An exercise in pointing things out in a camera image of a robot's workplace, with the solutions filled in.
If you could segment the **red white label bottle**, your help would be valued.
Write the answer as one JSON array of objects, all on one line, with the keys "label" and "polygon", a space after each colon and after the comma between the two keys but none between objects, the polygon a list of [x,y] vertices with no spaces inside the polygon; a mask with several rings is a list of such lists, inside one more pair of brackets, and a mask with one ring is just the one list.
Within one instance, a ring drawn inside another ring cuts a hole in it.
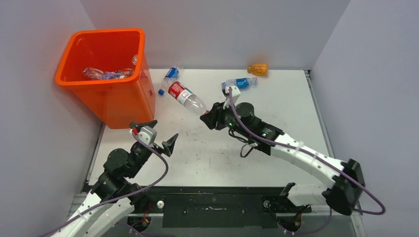
[{"label": "red white label bottle", "polygon": [[186,110],[197,116],[208,111],[202,99],[178,81],[169,86],[168,93]]}]

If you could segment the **orange juice bottle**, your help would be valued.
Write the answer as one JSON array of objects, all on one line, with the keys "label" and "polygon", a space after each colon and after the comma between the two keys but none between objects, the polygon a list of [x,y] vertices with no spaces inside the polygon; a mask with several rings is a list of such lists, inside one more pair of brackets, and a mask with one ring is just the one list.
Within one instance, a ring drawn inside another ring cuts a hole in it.
[{"label": "orange juice bottle", "polygon": [[259,63],[248,65],[247,72],[255,76],[267,77],[269,73],[269,65]]}]

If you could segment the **crushed clear water bottle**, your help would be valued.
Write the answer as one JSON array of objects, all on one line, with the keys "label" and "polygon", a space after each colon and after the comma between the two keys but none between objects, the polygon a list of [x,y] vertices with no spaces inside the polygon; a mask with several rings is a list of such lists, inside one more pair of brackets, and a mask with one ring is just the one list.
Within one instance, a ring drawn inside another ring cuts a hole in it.
[{"label": "crushed clear water bottle", "polygon": [[91,80],[124,79],[132,76],[133,73],[134,70],[130,68],[112,72],[102,71],[92,67],[87,67],[83,70],[83,75]]}]

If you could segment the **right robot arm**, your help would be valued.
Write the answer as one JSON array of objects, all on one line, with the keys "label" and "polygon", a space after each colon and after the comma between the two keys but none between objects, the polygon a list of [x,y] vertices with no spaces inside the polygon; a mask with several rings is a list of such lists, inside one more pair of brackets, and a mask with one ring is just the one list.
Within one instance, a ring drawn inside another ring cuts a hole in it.
[{"label": "right robot arm", "polygon": [[342,215],[352,214],[365,186],[359,162],[342,161],[305,146],[256,117],[250,103],[240,103],[235,109],[239,118],[235,118],[232,108],[214,103],[200,120],[210,130],[228,128],[244,136],[253,149],[285,160],[321,182],[320,185],[287,184],[279,198],[283,210],[293,211],[298,206],[313,204],[327,205]]}]

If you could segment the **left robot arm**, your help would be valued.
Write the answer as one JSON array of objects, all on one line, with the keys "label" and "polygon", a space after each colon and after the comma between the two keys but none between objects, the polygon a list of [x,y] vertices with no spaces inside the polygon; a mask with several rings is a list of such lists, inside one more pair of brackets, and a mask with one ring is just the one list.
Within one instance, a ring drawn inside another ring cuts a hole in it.
[{"label": "left robot arm", "polygon": [[[135,139],[129,151],[118,148],[112,150],[103,165],[104,171],[89,190],[76,212],[51,237],[100,237],[123,217],[142,212],[147,207],[144,192],[159,183],[168,173],[168,162],[164,156],[173,153],[178,134],[155,143],[157,120],[146,123],[131,122],[130,135]],[[165,171],[148,186],[132,184],[134,178],[151,155],[156,155],[165,165]]]}]

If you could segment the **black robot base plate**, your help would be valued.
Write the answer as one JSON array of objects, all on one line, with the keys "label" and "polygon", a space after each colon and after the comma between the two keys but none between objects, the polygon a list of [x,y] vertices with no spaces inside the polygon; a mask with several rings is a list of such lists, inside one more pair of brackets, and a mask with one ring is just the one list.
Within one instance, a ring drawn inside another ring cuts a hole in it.
[{"label": "black robot base plate", "polygon": [[278,219],[301,220],[311,208],[295,206],[282,187],[153,187],[127,223],[138,231],[161,220],[164,228],[275,228]]}]

